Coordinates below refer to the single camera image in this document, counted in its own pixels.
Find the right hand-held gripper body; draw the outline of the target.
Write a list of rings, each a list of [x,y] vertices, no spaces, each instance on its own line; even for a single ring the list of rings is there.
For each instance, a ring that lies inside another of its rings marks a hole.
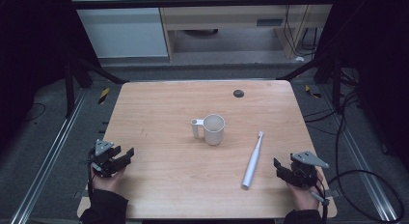
[[[300,188],[310,188],[316,185],[317,167],[328,168],[329,164],[310,151],[304,151],[298,154],[291,154],[292,160],[290,167],[292,172],[291,185]]]

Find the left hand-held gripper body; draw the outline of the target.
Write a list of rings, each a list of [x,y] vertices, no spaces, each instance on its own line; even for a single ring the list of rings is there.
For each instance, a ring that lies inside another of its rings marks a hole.
[[[97,139],[88,152],[88,163],[92,171],[103,178],[111,178],[114,172],[114,143]]]

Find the white electric toothbrush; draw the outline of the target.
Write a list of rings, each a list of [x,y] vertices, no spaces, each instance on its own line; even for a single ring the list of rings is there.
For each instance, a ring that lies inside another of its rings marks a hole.
[[[259,160],[259,152],[260,152],[260,145],[261,145],[262,137],[263,137],[263,132],[260,131],[259,134],[258,134],[258,142],[255,145],[255,148],[254,148],[254,150],[252,152],[252,155],[251,155],[251,157],[249,159],[249,162],[248,162],[248,165],[247,165],[247,168],[246,168],[246,171],[245,171],[242,183],[241,183],[241,187],[243,189],[248,190],[250,188],[250,186],[251,186],[252,179],[253,179],[254,173],[256,171],[257,163],[258,163],[258,160]]]

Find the white cup with handle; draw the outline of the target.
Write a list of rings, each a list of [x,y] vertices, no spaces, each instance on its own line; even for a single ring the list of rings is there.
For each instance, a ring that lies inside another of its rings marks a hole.
[[[218,114],[207,115],[203,119],[193,119],[191,127],[193,136],[198,139],[200,137],[199,127],[203,128],[204,141],[211,146],[219,145],[223,141],[225,128],[225,120]]]

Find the person's right hand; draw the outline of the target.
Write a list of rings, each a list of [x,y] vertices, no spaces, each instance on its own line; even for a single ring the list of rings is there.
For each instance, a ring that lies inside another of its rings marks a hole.
[[[317,210],[319,208],[320,202],[314,197],[314,194],[318,194],[317,188],[319,184],[308,189],[303,189],[290,183],[287,184],[287,187],[294,199],[296,210]]]

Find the person's left hand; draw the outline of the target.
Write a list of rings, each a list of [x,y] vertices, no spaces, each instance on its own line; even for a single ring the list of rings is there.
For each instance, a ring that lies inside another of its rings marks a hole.
[[[111,178],[103,178],[91,170],[92,188],[117,193],[124,172],[125,169],[122,169]]]

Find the yellow black tape strip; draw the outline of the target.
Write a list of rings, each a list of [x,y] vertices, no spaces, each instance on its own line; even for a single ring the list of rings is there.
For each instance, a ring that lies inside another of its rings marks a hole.
[[[321,93],[318,91],[318,89],[315,86],[306,85],[305,91],[307,94],[309,94],[310,96],[314,98],[321,98]]]
[[[106,98],[108,96],[109,90],[110,90],[110,88],[108,88],[108,87],[106,87],[106,88],[104,88],[102,90],[101,95],[100,95],[100,97],[98,99],[98,102],[97,102],[98,104],[104,103],[104,101],[106,100]]]

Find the black metal stand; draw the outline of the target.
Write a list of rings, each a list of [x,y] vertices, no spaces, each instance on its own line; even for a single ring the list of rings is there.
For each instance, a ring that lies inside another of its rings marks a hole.
[[[332,105],[337,113],[341,112],[341,59],[337,54],[323,54],[315,57],[310,62],[300,68],[278,77],[278,80],[290,81],[296,76],[317,68],[314,75],[314,81],[318,84],[325,83],[329,78],[332,79]]]
[[[64,69],[67,96],[67,118],[73,113],[75,107],[73,81],[76,80],[81,88],[90,88],[93,85],[93,80],[88,74],[89,70],[115,84],[126,83],[126,80],[118,78],[104,70],[102,67],[92,64],[84,59],[77,58],[69,60]]]

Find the dark curtain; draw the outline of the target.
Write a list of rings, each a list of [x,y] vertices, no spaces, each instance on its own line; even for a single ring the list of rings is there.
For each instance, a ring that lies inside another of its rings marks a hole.
[[[51,23],[61,29],[64,50],[98,65],[77,11],[46,8],[70,0],[0,0],[0,154],[23,123],[41,87],[64,77],[66,57],[53,41]]]
[[[409,0],[337,0],[317,54],[359,72],[373,119],[409,171]]]

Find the white cabinet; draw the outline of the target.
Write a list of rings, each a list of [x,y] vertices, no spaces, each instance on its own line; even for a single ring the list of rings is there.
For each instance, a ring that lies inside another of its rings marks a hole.
[[[99,59],[168,56],[156,8],[78,10],[77,13]]]

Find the light wooden desk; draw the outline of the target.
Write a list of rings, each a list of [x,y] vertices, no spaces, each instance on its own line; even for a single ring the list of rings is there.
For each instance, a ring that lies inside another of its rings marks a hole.
[[[332,6],[279,5],[246,7],[162,8],[164,30],[209,30],[223,28],[270,28],[278,36],[287,58],[296,55],[295,48],[308,29],[325,26]]]

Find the aluminium floor rail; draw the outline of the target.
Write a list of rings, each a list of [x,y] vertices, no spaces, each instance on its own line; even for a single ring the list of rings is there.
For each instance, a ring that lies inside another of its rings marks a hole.
[[[348,103],[350,98],[353,98],[352,94],[348,94],[345,97],[345,100],[338,105],[334,105],[332,99],[330,98],[330,90],[325,86],[319,86],[321,94],[323,95],[324,99],[328,103],[328,106],[334,111],[334,118],[336,123],[339,125],[338,132],[336,135],[336,163],[335,163],[335,171],[336,176],[334,181],[338,184],[340,194],[346,200],[346,202],[354,208],[357,212],[361,215],[365,216],[366,218],[376,221],[383,224],[400,224],[400,220],[402,215],[404,214],[404,206],[400,208],[400,214],[397,214],[388,199],[386,192],[384,191],[381,182],[383,178],[379,175],[373,173],[369,164],[367,163],[366,159],[364,158],[363,154],[358,148],[358,145],[351,134],[351,131],[347,127],[345,118],[344,118],[344,107]],[[340,172],[339,167],[339,146],[340,146],[340,139],[343,141],[343,145],[348,150],[348,153],[353,161],[354,169],[348,170],[345,172]],[[362,183],[364,184],[368,196],[372,201],[375,210],[377,211],[377,216],[371,216],[368,213],[364,212],[360,209],[357,205],[355,205],[351,199],[344,193],[344,189],[342,187],[341,178],[343,176],[349,176],[352,174],[358,174],[361,178]]]
[[[64,119],[53,143],[47,152],[41,167],[33,179],[24,199],[14,212],[10,224],[26,224],[29,216],[37,203],[41,192],[49,178],[49,175],[58,159],[62,148],[64,147],[67,138],[71,132],[73,125],[78,117],[78,114],[84,104],[84,100],[88,94],[88,89],[80,89],[78,97],[74,101],[74,107],[71,114]]]

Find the black horizontal frame bar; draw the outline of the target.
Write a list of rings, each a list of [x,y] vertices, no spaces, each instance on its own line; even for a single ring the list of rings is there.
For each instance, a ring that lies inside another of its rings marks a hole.
[[[97,9],[147,9],[147,8],[195,8],[195,7],[239,7],[279,5],[327,5],[337,0],[116,0],[75,1],[68,3],[76,10]]]

